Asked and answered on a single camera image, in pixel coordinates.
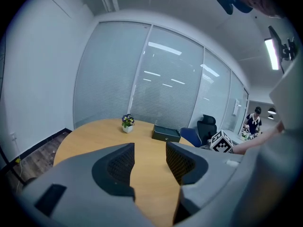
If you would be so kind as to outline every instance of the blue chair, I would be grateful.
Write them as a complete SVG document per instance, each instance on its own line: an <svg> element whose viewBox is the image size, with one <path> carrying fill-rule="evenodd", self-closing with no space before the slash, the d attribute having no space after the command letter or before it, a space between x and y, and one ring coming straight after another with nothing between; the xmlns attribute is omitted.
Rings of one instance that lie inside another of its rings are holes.
<svg viewBox="0 0 303 227"><path fill-rule="evenodd" d="M202 145L201 139L195 129L181 128L180 136L189 141L194 147L200 147Z"/></svg>

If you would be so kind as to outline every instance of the white cube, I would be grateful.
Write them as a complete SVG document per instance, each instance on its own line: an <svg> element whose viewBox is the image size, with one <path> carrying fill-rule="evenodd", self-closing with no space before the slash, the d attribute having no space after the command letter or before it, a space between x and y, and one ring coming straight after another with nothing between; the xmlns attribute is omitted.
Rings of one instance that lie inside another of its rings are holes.
<svg viewBox="0 0 303 227"><path fill-rule="evenodd" d="M210 145L211 150L232 153L232 147L233 144L231 138L229 138L223 130L217 132L212 137L212 142Z"/></svg>

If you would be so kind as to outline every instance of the ceiling light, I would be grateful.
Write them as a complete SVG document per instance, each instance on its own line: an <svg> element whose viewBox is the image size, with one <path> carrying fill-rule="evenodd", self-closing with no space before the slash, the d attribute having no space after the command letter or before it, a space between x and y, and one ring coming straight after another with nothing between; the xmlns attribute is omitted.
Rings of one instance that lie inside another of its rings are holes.
<svg viewBox="0 0 303 227"><path fill-rule="evenodd" d="M270 108L270 109L268 110L268 112L269 112L270 114L276 114L276 110L275 110L274 108Z"/></svg>
<svg viewBox="0 0 303 227"><path fill-rule="evenodd" d="M164 50L164 51L168 51L168 52L174 53L176 55L181 55L182 54L182 52L174 50L174 49L169 48L167 46L164 46L162 44L156 44L156 43L153 43L153 42L148 42L148 45L151 46L151 47L158 48L160 50Z"/></svg>
<svg viewBox="0 0 303 227"><path fill-rule="evenodd" d="M178 82L178 83L181 83L181 84L185 84L184 82L177 81L177 80L175 80L175 79L170 79L170 80L175 81L175 82Z"/></svg>
<svg viewBox="0 0 303 227"><path fill-rule="evenodd" d="M170 86L170 85L167 85L167 84L164 84L164 83L162 83L162 85L165 85L165 86L168 86L168 87L172 87L172 86Z"/></svg>
<svg viewBox="0 0 303 227"><path fill-rule="evenodd" d="M202 68L204 68L205 70L207 70L208 72L212 73L215 77L219 77L220 75L215 72L213 69L210 69L208 66L206 66L205 64L200 65Z"/></svg>
<svg viewBox="0 0 303 227"><path fill-rule="evenodd" d="M271 66L273 70L279 70L278 58L276 56L276 50L272 39L265 40L265 45L267 47L269 57L271 60Z"/></svg>
<svg viewBox="0 0 303 227"><path fill-rule="evenodd" d="M159 75L159 74L156 74L156 73L153 73L153 72L150 72L150 71L144 71L145 73L147 73L147 74L152 74L152 75L155 75L155 76L158 76L158 77L160 77L161 75Z"/></svg>

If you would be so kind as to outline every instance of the potted plant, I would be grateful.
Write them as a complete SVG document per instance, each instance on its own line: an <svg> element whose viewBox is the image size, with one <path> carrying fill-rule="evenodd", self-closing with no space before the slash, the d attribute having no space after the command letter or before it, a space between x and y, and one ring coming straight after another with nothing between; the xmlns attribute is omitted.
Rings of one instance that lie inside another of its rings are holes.
<svg viewBox="0 0 303 227"><path fill-rule="evenodd" d="M134 127L134 118L130 114L124 115L122 117L122 126L124 132L130 133Z"/></svg>

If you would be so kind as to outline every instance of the wooden floor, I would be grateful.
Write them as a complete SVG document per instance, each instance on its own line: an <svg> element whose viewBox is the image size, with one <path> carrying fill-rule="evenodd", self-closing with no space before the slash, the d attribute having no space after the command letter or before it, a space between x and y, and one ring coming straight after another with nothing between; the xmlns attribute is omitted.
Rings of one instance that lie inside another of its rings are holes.
<svg viewBox="0 0 303 227"><path fill-rule="evenodd" d="M33 153L28 155L21 161L22 164L22 174L21 178L24 181L27 181L29 178L38 177L48 169L53 167L53 160L57 152L58 147L68 133L63 133L57 136L55 139L47 142L45 145L41 146L39 149L35 150ZM21 167L20 164L14 166L15 171L20 174ZM16 177L9 171L6 173L6 179L8 180L12 190L14 192L22 191L22 184L19 184L18 190L18 180Z"/></svg>

